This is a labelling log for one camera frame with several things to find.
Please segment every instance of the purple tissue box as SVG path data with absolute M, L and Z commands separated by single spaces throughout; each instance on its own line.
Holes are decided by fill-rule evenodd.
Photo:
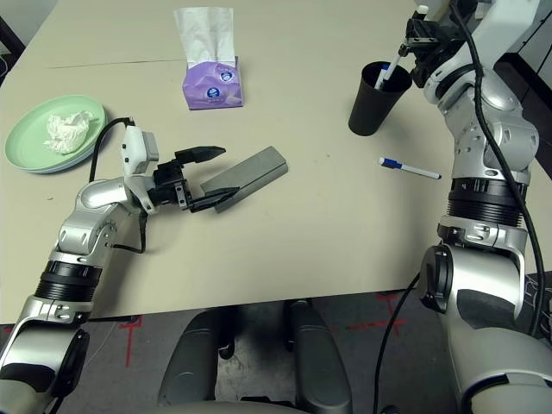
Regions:
M 182 91 L 190 110 L 212 110 L 243 106 L 240 67 L 203 62 L 188 69 Z

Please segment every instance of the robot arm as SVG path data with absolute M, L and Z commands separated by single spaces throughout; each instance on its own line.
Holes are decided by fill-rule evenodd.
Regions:
M 77 195 L 75 209 L 61 226 L 58 240 L 34 295 L 29 296 L 0 356 L 0 411 L 42 414 L 78 383 L 89 336 L 80 325 L 93 308 L 93 296 L 113 248 L 136 253 L 142 249 L 115 244 L 117 232 L 139 215 L 145 230 L 147 215 L 162 204 L 200 211 L 232 197 L 237 188 L 223 188 L 193 198 L 182 168 L 224 153 L 219 147 L 177 152 L 175 160 L 159 164 L 153 176 L 146 170 L 159 154 L 151 133 L 128 126 L 122 143 L 124 177 L 97 180 Z
M 494 0 L 473 32 L 484 66 L 485 119 L 523 197 L 538 133 L 492 67 L 530 26 L 538 3 Z M 423 304 L 441 314 L 461 412 L 547 412 L 552 354 L 515 326 L 524 302 L 527 233 L 518 227 L 519 208 L 475 115 L 467 44 L 454 26 L 413 16 L 399 54 L 409 52 L 416 55 L 415 83 L 455 140 L 448 214 L 437 229 L 442 243 L 426 252 L 418 290 Z

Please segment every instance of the black cup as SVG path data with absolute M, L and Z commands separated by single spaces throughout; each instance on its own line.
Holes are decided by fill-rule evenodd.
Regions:
M 382 88 L 374 89 L 384 64 L 389 62 L 373 62 L 362 69 L 361 85 L 348 119 L 348 127 L 357 135 L 376 132 L 393 105 L 412 86 L 411 75 L 397 66 Z

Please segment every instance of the cable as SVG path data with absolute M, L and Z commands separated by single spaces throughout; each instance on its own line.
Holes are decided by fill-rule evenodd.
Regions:
M 0 74 L 0 78 L 2 78 L 6 75 L 6 73 L 9 72 L 9 66 L 8 66 L 8 62 L 6 62 L 6 59 L 4 59 L 2 55 L 0 55 L 0 60 L 3 62 L 4 66 L 6 66 L 6 69 L 2 72 L 2 74 Z
M 108 339 L 110 339 L 110 336 L 111 336 L 111 333 L 113 332 L 113 329 L 115 329 L 115 326 L 116 326 L 117 322 L 113 322 L 113 324 L 111 324 L 111 328 L 110 330 L 108 331 L 107 335 L 105 336 L 105 338 L 103 339 L 102 343 L 100 343 L 100 346 L 97 347 L 97 349 L 94 351 L 94 354 L 91 355 L 91 357 L 88 359 L 87 362 L 85 362 L 84 366 L 83 366 L 83 369 L 88 367 L 90 365 L 90 363 L 92 362 L 92 360 L 94 358 L 96 358 L 96 355 L 102 350 L 102 348 L 104 347 L 105 343 L 107 342 Z
M 124 123 L 125 127 L 128 127 L 129 125 L 132 125 L 132 126 L 135 125 L 135 122 L 131 118 L 125 117 L 125 118 L 115 118 L 113 121 L 108 122 L 107 125 L 105 125 L 102 128 L 99 135 L 97 136 L 96 142 L 94 143 L 94 152 L 92 153 L 92 163 L 90 165 L 90 177 L 88 178 L 89 183 L 94 181 L 94 178 L 96 177 L 97 157 L 100 154 L 100 147 L 102 146 L 102 141 L 104 140 L 108 131 L 118 123 Z M 138 216 L 138 224 L 140 226 L 140 248 L 133 248 L 131 246 L 125 246 L 124 244 L 114 244 L 112 247 L 120 248 L 122 250 L 128 250 L 129 252 L 137 253 L 137 254 L 144 253 L 146 251 L 146 224 L 147 224 L 147 213 L 145 211 L 140 212 L 140 215 Z
M 416 275 L 416 277 L 412 280 L 412 282 L 408 285 L 405 292 L 403 293 L 403 296 L 400 297 L 400 300 L 397 303 L 397 306 L 395 307 L 395 310 L 393 311 L 393 314 L 391 315 L 391 319 L 389 319 L 389 322 L 386 326 L 386 332 L 383 334 L 383 339 L 381 340 L 381 345 L 379 345 L 379 354 L 378 354 L 378 360 L 376 361 L 376 373 L 373 376 L 373 414 L 378 413 L 378 399 L 380 397 L 380 371 L 381 371 L 381 362 L 383 361 L 383 354 L 386 351 L 386 345 L 387 345 L 387 339 L 389 339 L 389 334 L 391 333 L 391 329 L 393 325 L 395 324 L 395 320 L 398 317 L 398 313 L 400 312 L 400 308 L 403 307 L 403 304 L 405 303 L 406 297 L 408 294 L 414 289 L 414 285 L 418 282 L 420 279 L 420 273 Z
M 544 64 L 546 63 L 546 60 L 549 58 L 550 56 L 550 52 L 552 52 L 552 43 L 550 43 L 550 47 L 549 47 L 549 50 L 548 52 L 544 55 L 544 59 L 543 61 L 541 62 L 541 64 L 539 65 L 538 69 L 536 69 L 536 72 L 535 74 L 538 75 L 538 73 L 541 71 L 541 69 L 543 69 L 543 66 Z M 522 98 L 519 100 L 519 102 L 523 103 L 525 98 L 527 97 L 527 94 L 529 93 L 529 91 L 531 90 L 531 87 L 530 86 L 527 86 L 527 89 L 525 90 L 525 93 L 524 95 L 522 96 Z
M 142 210 L 138 216 L 138 226 L 140 227 L 140 248 L 133 248 L 132 246 L 125 246 L 124 244 L 114 244 L 112 247 L 128 250 L 129 252 L 136 254 L 144 253 L 146 251 L 146 224 L 147 212 Z
M 63 403 L 63 397 L 58 397 L 55 400 L 55 403 L 53 403 L 52 410 L 50 410 L 50 412 L 48 414 L 55 414 L 56 412 L 58 412 L 58 410 L 61 407 L 61 403 Z
M 539 315 L 541 314 L 541 309 L 543 308 L 544 287 L 545 287 L 544 286 L 545 284 L 544 264 L 543 264 L 543 256 L 541 254 L 541 248 L 539 246 L 538 239 L 536 238 L 536 231 L 535 231 L 535 226 L 533 224 L 533 220 L 531 219 L 529 211 L 527 210 L 527 206 L 525 205 L 524 199 L 521 197 L 521 194 L 519 193 L 516 180 L 511 175 L 511 170 L 508 167 L 508 163 L 506 162 L 504 155 L 502 154 L 502 151 L 500 151 L 499 145 L 494 140 L 494 137 L 492 136 L 492 132 L 489 129 L 489 126 L 487 125 L 485 117 L 483 115 L 483 103 L 481 98 L 481 84 L 483 82 L 483 66 L 481 65 L 480 57 L 477 53 L 477 48 L 475 47 L 474 38 L 472 37 L 469 30 L 467 29 L 467 26 L 464 23 L 464 21 L 461 19 L 461 14 L 460 14 L 460 11 L 458 10 L 456 1 L 451 2 L 449 7 L 450 7 L 450 11 L 452 12 L 453 16 L 456 19 L 456 22 L 459 28 L 461 29 L 461 31 L 464 34 L 464 37 L 466 38 L 466 43 L 469 48 L 469 52 L 472 56 L 472 61 L 474 63 L 474 68 L 475 68 L 474 104 L 475 104 L 475 115 L 477 117 L 477 121 L 479 122 L 481 130 L 483 131 L 483 134 L 485 135 L 487 142 L 491 146 L 491 149 L 494 152 L 494 155 L 499 161 L 500 168 L 502 169 L 502 173 L 505 176 L 506 183 L 510 188 L 510 192 L 516 200 L 517 207 L 521 210 L 521 214 L 525 220 L 525 225 L 527 226 L 527 232 L 529 233 L 531 245 L 533 247 L 533 254 L 535 255 L 535 263 L 536 263 L 536 275 L 537 275 L 538 288 L 536 290 L 535 312 L 533 313 L 533 316 L 531 318 L 529 335 L 535 336 L 536 329 L 538 327 Z
M 552 10 L 549 11 L 549 13 L 546 15 L 546 17 L 544 17 L 540 24 L 538 25 L 538 28 L 535 29 L 535 31 L 531 34 L 531 36 L 529 36 L 529 38 L 524 41 L 524 44 L 519 48 L 519 50 L 517 51 L 517 53 L 520 53 L 522 50 L 524 50 L 524 47 L 526 47 L 530 40 L 533 38 L 534 35 L 536 35 L 536 32 L 538 32 L 540 30 L 540 28 L 543 26 L 544 23 L 546 23 L 546 21 L 549 19 L 550 15 L 552 15 Z
M 88 178 L 89 183 L 94 181 L 94 178 L 96 177 L 97 157 L 100 154 L 102 141 L 104 140 L 105 135 L 108 133 L 108 131 L 118 123 L 124 123 L 125 127 L 128 127 L 129 125 L 135 125 L 134 121 L 131 118 L 115 118 L 113 121 L 108 122 L 107 125 L 102 128 L 96 138 L 96 143 L 94 144 L 94 152 L 92 153 L 92 164 L 90 165 L 90 177 Z

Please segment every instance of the green plate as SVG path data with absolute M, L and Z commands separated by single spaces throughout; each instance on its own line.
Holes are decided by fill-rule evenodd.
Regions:
M 51 115 L 69 116 L 81 110 L 89 110 L 95 118 L 90 121 L 83 145 L 70 154 L 58 154 L 48 149 L 44 145 L 44 141 L 50 137 L 46 128 L 48 118 Z M 6 158 L 13 166 L 22 170 L 56 173 L 89 157 L 104 125 L 104 107 L 97 100 L 84 95 L 56 97 L 34 107 L 19 120 L 6 140 Z

